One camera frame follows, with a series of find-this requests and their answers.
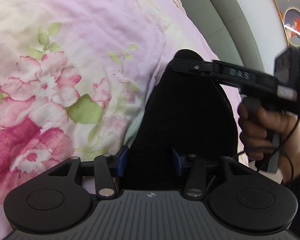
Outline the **black pants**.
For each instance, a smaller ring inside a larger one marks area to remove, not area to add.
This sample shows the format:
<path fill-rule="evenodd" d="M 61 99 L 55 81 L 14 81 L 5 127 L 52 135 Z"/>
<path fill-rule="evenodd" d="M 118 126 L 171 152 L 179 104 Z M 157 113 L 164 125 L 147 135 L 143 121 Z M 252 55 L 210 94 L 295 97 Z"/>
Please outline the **black pants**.
<path fill-rule="evenodd" d="M 203 158 L 232 156 L 238 131 L 225 90 L 216 81 L 189 72 L 190 60 L 202 62 L 194 51 L 175 54 L 154 87 L 127 154 L 122 177 L 125 190 L 179 190 L 186 176 L 178 174 L 175 155 Z"/>

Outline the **grey upholstered headboard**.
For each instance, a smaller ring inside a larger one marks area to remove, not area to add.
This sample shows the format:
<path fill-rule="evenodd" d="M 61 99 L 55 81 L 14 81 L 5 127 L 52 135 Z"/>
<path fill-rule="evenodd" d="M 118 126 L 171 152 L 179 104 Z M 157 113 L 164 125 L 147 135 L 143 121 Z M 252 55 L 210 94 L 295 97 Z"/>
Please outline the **grey upholstered headboard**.
<path fill-rule="evenodd" d="M 181 0 L 181 3 L 221 61 L 264 71 L 253 32 L 237 0 Z"/>

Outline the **pink floral bed quilt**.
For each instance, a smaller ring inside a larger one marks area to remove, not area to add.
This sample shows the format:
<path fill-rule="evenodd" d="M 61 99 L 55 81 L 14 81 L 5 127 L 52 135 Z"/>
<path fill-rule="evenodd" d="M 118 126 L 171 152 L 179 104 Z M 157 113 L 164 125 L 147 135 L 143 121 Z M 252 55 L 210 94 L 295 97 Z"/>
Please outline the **pink floral bed quilt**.
<path fill-rule="evenodd" d="M 181 49 L 217 59 L 181 0 L 0 0 L 0 239 L 10 191 L 131 147 Z"/>

